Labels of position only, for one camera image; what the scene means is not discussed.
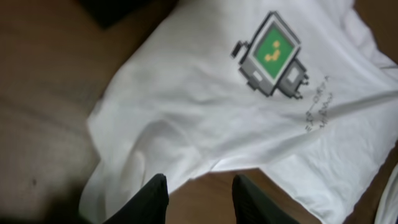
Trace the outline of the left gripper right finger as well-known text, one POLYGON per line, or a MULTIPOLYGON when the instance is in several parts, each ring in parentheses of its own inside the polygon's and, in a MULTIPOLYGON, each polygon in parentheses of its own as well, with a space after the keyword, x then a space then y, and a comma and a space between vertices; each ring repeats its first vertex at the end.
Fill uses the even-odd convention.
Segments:
POLYGON ((246 175, 234 177, 232 198, 237 224, 299 224, 246 175))

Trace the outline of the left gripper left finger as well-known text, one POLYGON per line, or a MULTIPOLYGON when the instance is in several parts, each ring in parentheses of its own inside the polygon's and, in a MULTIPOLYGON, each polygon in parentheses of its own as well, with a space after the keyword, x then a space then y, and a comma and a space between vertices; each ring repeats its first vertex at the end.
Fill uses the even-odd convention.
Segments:
POLYGON ((168 205, 167 178, 156 174, 104 224, 165 224, 168 205))

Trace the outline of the white robot-print t-shirt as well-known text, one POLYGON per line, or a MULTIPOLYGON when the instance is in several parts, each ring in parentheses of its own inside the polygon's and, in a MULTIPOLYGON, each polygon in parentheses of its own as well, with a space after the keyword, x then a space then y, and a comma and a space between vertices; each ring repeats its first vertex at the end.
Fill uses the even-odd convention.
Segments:
POLYGON ((88 119, 102 223, 156 174, 170 192, 258 168, 323 223, 353 211, 397 141, 397 64, 352 1, 180 1, 88 119))

